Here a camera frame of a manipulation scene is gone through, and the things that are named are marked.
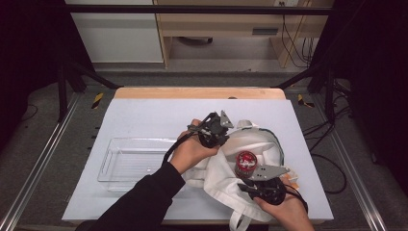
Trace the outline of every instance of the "hand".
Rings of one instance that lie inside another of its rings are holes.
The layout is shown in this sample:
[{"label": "hand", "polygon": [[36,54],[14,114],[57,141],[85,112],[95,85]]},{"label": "hand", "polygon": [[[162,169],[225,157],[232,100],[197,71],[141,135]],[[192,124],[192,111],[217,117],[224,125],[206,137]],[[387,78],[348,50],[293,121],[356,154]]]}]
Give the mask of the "hand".
[{"label": "hand", "polygon": [[[285,185],[291,183],[285,177],[281,177]],[[307,216],[307,212],[299,199],[293,195],[286,194],[285,200],[280,205],[271,205],[259,197],[255,197],[254,201],[261,207],[262,210],[276,218],[280,224],[290,231],[308,231],[315,230],[311,221]]]},{"label": "hand", "polygon": [[[197,126],[200,120],[193,119],[191,125]],[[188,134],[189,131],[183,132],[178,139],[182,138],[184,135]],[[193,135],[186,141],[182,142],[173,153],[170,160],[171,164],[183,174],[188,169],[197,165],[201,160],[215,156],[218,153],[219,145],[213,148],[207,148],[203,146],[198,139],[198,136]]]}]

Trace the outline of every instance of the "electrical cord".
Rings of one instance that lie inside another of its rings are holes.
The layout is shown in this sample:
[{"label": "electrical cord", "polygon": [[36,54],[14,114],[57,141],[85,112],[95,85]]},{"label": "electrical cord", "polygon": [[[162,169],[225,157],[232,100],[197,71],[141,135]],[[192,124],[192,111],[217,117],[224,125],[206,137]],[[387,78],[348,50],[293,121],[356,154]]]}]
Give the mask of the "electrical cord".
[{"label": "electrical cord", "polygon": [[329,194],[342,193],[342,192],[345,190],[345,188],[347,187],[347,176],[345,175],[344,171],[343,171],[336,163],[334,163],[332,160],[328,159],[327,157],[324,157],[324,156],[321,156],[321,155],[315,154],[315,153],[311,153],[311,156],[312,156],[312,157],[322,158],[323,160],[325,160],[325,161],[329,162],[330,164],[332,164],[334,167],[336,167],[336,168],[339,170],[339,172],[342,174],[342,177],[343,177],[343,179],[344,179],[343,185],[342,185],[342,187],[341,187],[339,190],[336,190],[336,191],[327,191],[327,190],[324,190],[324,192],[325,192],[325,193],[329,193]]},{"label": "electrical cord", "polygon": [[326,125],[327,123],[329,123],[329,122],[328,122],[328,121],[324,121],[324,122],[321,123],[321,124],[318,124],[318,125],[315,125],[315,126],[312,126],[312,127],[310,127],[310,128],[307,128],[307,129],[303,130],[303,131],[302,131],[303,136],[305,137],[305,136],[308,136],[308,135],[310,135],[310,134],[316,132],[318,129],[322,128],[322,127],[323,127],[324,125]]},{"label": "electrical cord", "polygon": [[291,42],[292,42],[292,44],[293,44],[293,48],[294,48],[294,50],[296,51],[296,53],[297,53],[298,56],[299,56],[299,53],[297,52],[297,49],[296,49],[296,47],[294,46],[294,42],[293,42],[293,40],[292,40],[292,37],[291,37],[291,35],[289,35],[289,32],[288,32],[288,30],[287,30],[287,28],[286,28],[286,22],[285,22],[285,15],[284,15],[284,14],[282,15],[282,19],[283,19],[283,22],[282,22],[282,30],[283,30],[283,31],[282,31],[282,33],[281,33],[281,39],[282,39],[282,44],[283,44],[285,50],[288,52],[289,58],[291,59],[291,61],[292,61],[292,63],[293,63],[294,66],[296,66],[296,67],[302,67],[302,68],[307,67],[307,66],[297,65],[297,64],[294,62],[293,57],[292,57],[292,55],[291,55],[291,52],[289,51],[288,47],[287,47],[286,44],[285,44],[285,41],[283,40],[283,33],[284,33],[284,31],[286,31],[286,33],[288,34],[289,39],[291,40]]},{"label": "electrical cord", "polygon": [[303,206],[305,207],[306,213],[308,213],[309,212],[309,206],[307,205],[306,200],[303,199],[303,196],[300,194],[300,192],[297,189],[295,189],[293,186],[290,186],[290,185],[285,185],[285,186],[291,188],[294,191],[294,192],[291,192],[291,191],[286,190],[286,193],[291,194],[294,197],[296,197],[297,199],[299,199],[302,202]]},{"label": "electrical cord", "polygon": [[319,143],[321,141],[323,141],[323,139],[334,129],[334,124],[331,124],[330,127],[326,130],[326,132],[318,139],[317,142],[315,142],[315,144],[309,149],[309,151],[311,152],[313,149],[315,149],[315,147],[317,147],[319,145]]},{"label": "electrical cord", "polygon": [[184,141],[186,141],[188,138],[190,138],[192,135],[194,135],[195,132],[190,132],[186,135],[184,135],[183,137],[181,137],[179,140],[177,140],[177,142],[175,142],[170,149],[166,152],[165,156],[163,157],[163,161],[162,161],[162,166],[168,162],[168,158],[170,157],[171,153],[173,153],[173,151]]},{"label": "electrical cord", "polygon": [[307,38],[303,39],[303,45],[302,45],[302,57],[303,59],[307,62],[306,65],[309,67],[310,63],[312,62],[312,58],[313,58],[313,42],[314,42],[314,38],[309,38],[309,51],[308,54],[305,55],[304,54],[304,47],[305,47],[305,41]]}]

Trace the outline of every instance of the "clear plastic container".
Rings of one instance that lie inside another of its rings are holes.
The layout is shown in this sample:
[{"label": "clear plastic container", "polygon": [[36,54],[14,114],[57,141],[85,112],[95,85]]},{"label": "clear plastic container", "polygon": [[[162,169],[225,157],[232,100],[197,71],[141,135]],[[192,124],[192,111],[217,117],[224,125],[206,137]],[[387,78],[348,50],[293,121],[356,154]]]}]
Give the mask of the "clear plastic container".
[{"label": "clear plastic container", "polygon": [[113,138],[98,174],[109,192],[126,193],[162,165],[176,139]]}]

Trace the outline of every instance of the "wooden edge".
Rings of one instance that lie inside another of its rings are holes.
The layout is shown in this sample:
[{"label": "wooden edge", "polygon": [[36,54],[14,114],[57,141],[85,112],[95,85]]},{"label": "wooden edge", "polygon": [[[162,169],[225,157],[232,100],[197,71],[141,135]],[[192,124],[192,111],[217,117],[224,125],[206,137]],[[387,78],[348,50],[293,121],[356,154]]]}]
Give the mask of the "wooden edge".
[{"label": "wooden edge", "polygon": [[281,89],[266,88],[120,88],[115,98],[286,99]]},{"label": "wooden edge", "polygon": [[[311,219],[310,220],[312,224],[322,224],[326,220],[324,219]],[[163,220],[162,224],[166,225],[171,225],[171,224],[186,224],[186,225],[195,225],[195,224],[200,224],[200,225],[225,225],[229,224],[229,220],[227,219],[166,219]],[[256,219],[253,219],[251,221],[251,224],[268,224],[272,226],[280,226],[278,220],[276,219],[271,219],[268,222],[262,222],[258,221]]]}]

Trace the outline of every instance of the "black wire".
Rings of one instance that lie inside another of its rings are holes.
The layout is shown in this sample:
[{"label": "black wire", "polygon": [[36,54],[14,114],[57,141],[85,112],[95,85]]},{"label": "black wire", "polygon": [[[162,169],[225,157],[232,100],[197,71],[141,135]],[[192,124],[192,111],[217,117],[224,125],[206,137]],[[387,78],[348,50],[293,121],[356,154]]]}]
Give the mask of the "black wire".
[{"label": "black wire", "polygon": [[315,125],[315,126],[312,126],[312,127],[310,127],[310,128],[307,128],[307,129],[303,130],[302,133],[304,133],[304,132],[306,132],[306,131],[308,131],[308,130],[313,129],[312,131],[310,131],[310,132],[308,132],[308,133],[304,133],[303,136],[307,136],[307,135],[310,135],[310,134],[316,132],[318,129],[322,128],[322,127],[323,127],[324,125],[326,125],[327,123],[328,123],[328,121],[324,121],[324,122],[321,123],[321,124],[318,124],[318,125]]},{"label": "black wire", "polygon": [[34,111],[30,116],[28,116],[28,117],[26,117],[26,118],[22,118],[22,119],[21,119],[21,122],[22,122],[22,121],[26,121],[26,120],[28,120],[28,119],[34,117],[34,116],[36,115],[36,113],[38,112],[38,107],[37,107],[36,105],[34,105],[34,104],[28,104],[27,106],[34,107],[34,108],[35,108],[35,111]]},{"label": "black wire", "polygon": [[306,64],[307,62],[304,61],[304,60],[302,59],[302,57],[299,55],[299,52],[297,51],[296,46],[295,46],[295,44],[294,44],[294,40],[292,39],[291,35],[289,34],[289,30],[288,30],[288,28],[286,27],[285,15],[282,14],[282,16],[283,16],[283,28],[285,29],[285,32],[286,32],[286,34],[288,35],[289,40],[290,40],[291,43],[292,43],[292,46],[293,46],[294,51],[296,52],[297,57],[299,57],[299,59],[300,59],[302,62],[304,62],[304,63]]},{"label": "black wire", "polygon": [[310,141],[310,140],[316,140],[316,139],[320,139],[320,137],[313,137],[313,138],[305,138],[305,141]]},{"label": "black wire", "polygon": [[285,29],[286,29],[285,15],[283,14],[282,17],[283,17],[283,23],[282,23],[281,39],[282,39],[282,44],[283,44],[283,46],[285,47],[286,52],[288,52],[289,58],[291,58],[291,61],[292,61],[292,63],[293,63],[294,66],[296,66],[296,67],[302,67],[302,68],[307,67],[307,66],[297,65],[297,64],[294,62],[294,60],[293,60],[293,58],[292,58],[292,55],[291,55],[291,52],[289,52],[289,50],[288,50],[288,47],[286,47],[285,41],[283,40],[283,33],[284,33]]},{"label": "black wire", "polygon": [[195,132],[190,132],[186,135],[184,135],[183,137],[181,137],[179,140],[177,140],[177,142],[175,142],[170,149],[167,151],[167,153],[165,154],[165,156],[163,157],[163,161],[162,161],[162,166],[167,163],[168,161],[168,157],[170,157],[171,153],[173,153],[173,151],[184,141],[186,141],[188,138],[190,138],[192,135],[194,135]]},{"label": "black wire", "polygon": [[326,130],[326,132],[320,137],[320,139],[309,149],[311,152],[313,149],[315,149],[318,144],[323,141],[323,139],[334,129],[334,124],[331,124],[330,127]]},{"label": "black wire", "polygon": [[341,187],[339,190],[336,190],[336,191],[327,191],[327,190],[324,190],[324,192],[325,192],[325,193],[329,193],[329,194],[342,193],[342,192],[345,190],[345,188],[347,187],[347,176],[345,175],[345,173],[344,173],[344,171],[342,170],[342,168],[339,167],[339,166],[338,166],[336,163],[334,163],[332,160],[328,159],[327,157],[321,156],[321,155],[319,155],[319,154],[314,154],[314,153],[311,153],[311,156],[312,156],[312,157],[322,158],[323,160],[325,160],[325,161],[331,163],[334,167],[336,167],[336,168],[339,170],[339,172],[340,172],[340,173],[342,174],[342,176],[343,176],[344,182],[343,182],[342,187]]},{"label": "black wire", "polygon": [[289,188],[291,188],[292,190],[295,191],[295,192],[291,192],[291,191],[286,190],[286,193],[291,194],[291,195],[295,196],[296,198],[298,198],[302,202],[303,206],[305,207],[306,213],[308,213],[309,212],[309,206],[307,205],[306,200],[303,199],[303,196],[300,194],[300,192],[297,189],[295,189],[293,186],[290,186],[290,185],[285,185],[285,186],[289,187]]},{"label": "black wire", "polygon": [[350,113],[351,113],[351,108],[350,108],[350,106],[344,107],[344,108],[342,109],[342,112],[336,114],[336,119],[340,119],[340,118],[342,118],[344,115],[350,114]]},{"label": "black wire", "polygon": [[339,96],[337,96],[336,98],[333,99],[333,103],[336,103],[336,101],[339,100],[340,98],[345,98],[345,99],[347,99],[347,96],[346,96],[346,95],[343,95],[343,94],[342,94],[342,95],[339,95]]},{"label": "black wire", "polygon": [[304,54],[304,49],[305,49],[305,43],[306,43],[307,38],[303,39],[303,44],[302,44],[302,57],[306,61],[307,67],[310,66],[310,63],[312,61],[312,52],[313,52],[313,38],[309,38],[309,53],[307,55]]}]

